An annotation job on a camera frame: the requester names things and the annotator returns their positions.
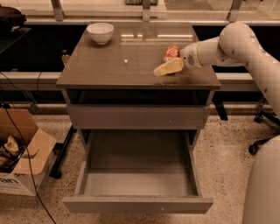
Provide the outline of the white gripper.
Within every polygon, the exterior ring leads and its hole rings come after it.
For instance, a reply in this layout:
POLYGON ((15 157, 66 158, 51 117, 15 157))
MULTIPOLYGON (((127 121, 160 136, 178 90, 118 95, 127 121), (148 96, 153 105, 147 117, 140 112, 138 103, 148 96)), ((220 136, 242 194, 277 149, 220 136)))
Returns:
POLYGON ((154 69, 155 76, 174 74, 183 69, 196 69, 214 63, 214 45, 206 41, 192 43, 180 50, 180 58, 170 59, 154 69))

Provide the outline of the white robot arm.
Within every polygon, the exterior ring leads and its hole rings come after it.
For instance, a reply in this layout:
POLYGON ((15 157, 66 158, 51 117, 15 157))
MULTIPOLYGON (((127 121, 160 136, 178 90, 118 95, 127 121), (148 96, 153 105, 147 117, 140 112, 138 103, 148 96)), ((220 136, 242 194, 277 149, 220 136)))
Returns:
MULTIPOLYGON (((264 98, 280 116, 280 62, 267 53, 252 29, 242 22, 228 24, 216 38, 165 52, 156 76, 183 68, 244 66, 264 98)), ((256 153, 248 178, 242 224, 280 224, 280 136, 274 136, 256 153)))

